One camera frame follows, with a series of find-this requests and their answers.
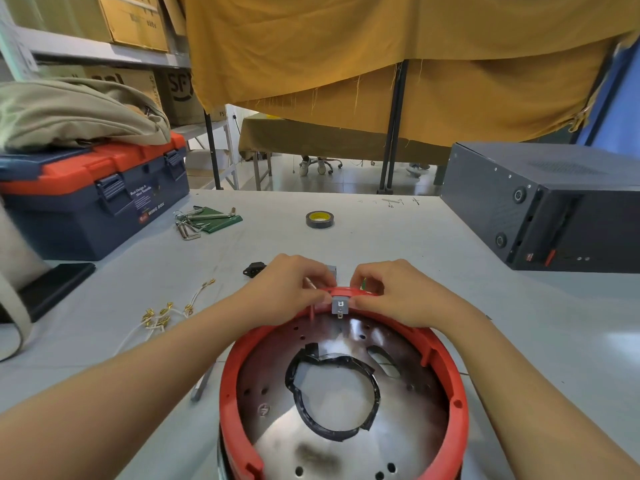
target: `hand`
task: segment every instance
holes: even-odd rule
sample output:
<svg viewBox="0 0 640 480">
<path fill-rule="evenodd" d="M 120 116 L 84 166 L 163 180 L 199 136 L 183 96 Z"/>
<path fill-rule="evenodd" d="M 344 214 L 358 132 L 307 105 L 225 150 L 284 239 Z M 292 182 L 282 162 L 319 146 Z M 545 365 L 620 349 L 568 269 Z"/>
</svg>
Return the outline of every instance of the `hand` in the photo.
<svg viewBox="0 0 640 480">
<path fill-rule="evenodd" d="M 442 329 L 460 311 L 473 308 L 404 259 L 359 265 L 351 278 L 351 287 L 360 288 L 365 278 L 365 290 L 379 296 L 354 296 L 349 306 L 388 316 L 408 326 Z"/>
<path fill-rule="evenodd" d="M 327 291 L 313 289 L 308 278 L 318 288 L 336 286 L 329 268 L 302 256 L 280 254 L 258 276 L 236 293 L 241 306 L 251 304 L 256 323 L 280 325 L 316 303 L 331 303 Z"/>
</svg>

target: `green pouch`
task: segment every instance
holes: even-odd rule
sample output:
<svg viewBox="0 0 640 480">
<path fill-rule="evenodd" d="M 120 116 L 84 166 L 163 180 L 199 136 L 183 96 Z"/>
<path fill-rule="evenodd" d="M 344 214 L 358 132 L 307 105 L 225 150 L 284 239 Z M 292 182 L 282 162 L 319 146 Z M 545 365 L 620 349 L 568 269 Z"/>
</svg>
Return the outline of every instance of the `green pouch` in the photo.
<svg viewBox="0 0 640 480">
<path fill-rule="evenodd" d="M 204 207 L 202 213 L 198 214 L 197 216 L 192 216 L 191 220 L 193 222 L 207 222 L 208 224 L 203 228 L 201 228 L 200 231 L 206 232 L 208 234 L 211 234 L 220 229 L 224 229 L 225 227 L 229 227 L 230 225 L 233 225 L 237 222 L 242 222 L 242 217 L 240 216 L 233 216 L 233 217 L 226 217 L 224 219 L 212 219 L 212 220 L 199 219 L 199 217 L 201 216 L 211 216 L 213 214 L 224 214 L 224 212 L 220 212 L 219 210 L 214 210 L 209 207 Z"/>
</svg>

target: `forearm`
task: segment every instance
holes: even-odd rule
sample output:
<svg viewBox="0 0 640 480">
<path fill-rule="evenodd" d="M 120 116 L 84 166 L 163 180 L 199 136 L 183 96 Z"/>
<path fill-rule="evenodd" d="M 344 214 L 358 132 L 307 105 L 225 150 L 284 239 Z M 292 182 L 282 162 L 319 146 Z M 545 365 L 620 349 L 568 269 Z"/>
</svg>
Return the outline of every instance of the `forearm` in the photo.
<svg viewBox="0 0 640 480">
<path fill-rule="evenodd" d="M 3 478 L 115 478 L 218 355 L 247 331 L 243 313 L 242 304 L 223 300 L 2 414 Z"/>
<path fill-rule="evenodd" d="M 461 355 L 518 480 L 636 479 L 640 467 L 464 302 L 440 330 Z"/>
</svg>

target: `gray connector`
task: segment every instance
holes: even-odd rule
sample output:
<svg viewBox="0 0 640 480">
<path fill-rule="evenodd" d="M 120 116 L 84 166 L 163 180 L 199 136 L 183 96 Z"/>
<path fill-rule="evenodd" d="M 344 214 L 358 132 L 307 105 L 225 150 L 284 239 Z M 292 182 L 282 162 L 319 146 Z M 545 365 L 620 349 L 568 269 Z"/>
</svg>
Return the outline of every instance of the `gray connector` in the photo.
<svg viewBox="0 0 640 480">
<path fill-rule="evenodd" d="M 334 296 L 331 302 L 331 313 L 338 315 L 338 318 L 342 318 L 349 314 L 349 297 L 348 296 Z"/>
</svg>

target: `khaki fabric bag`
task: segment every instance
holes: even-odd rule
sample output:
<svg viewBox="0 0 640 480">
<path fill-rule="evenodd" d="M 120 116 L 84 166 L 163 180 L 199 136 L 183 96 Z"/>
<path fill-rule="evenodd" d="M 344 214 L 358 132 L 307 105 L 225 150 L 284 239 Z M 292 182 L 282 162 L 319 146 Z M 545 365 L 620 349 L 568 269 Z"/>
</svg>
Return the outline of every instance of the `khaki fabric bag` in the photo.
<svg viewBox="0 0 640 480">
<path fill-rule="evenodd" d="M 117 82 L 61 77 L 0 84 L 0 150 L 78 146 L 101 138 L 165 144 L 171 133 L 149 97 Z"/>
</svg>

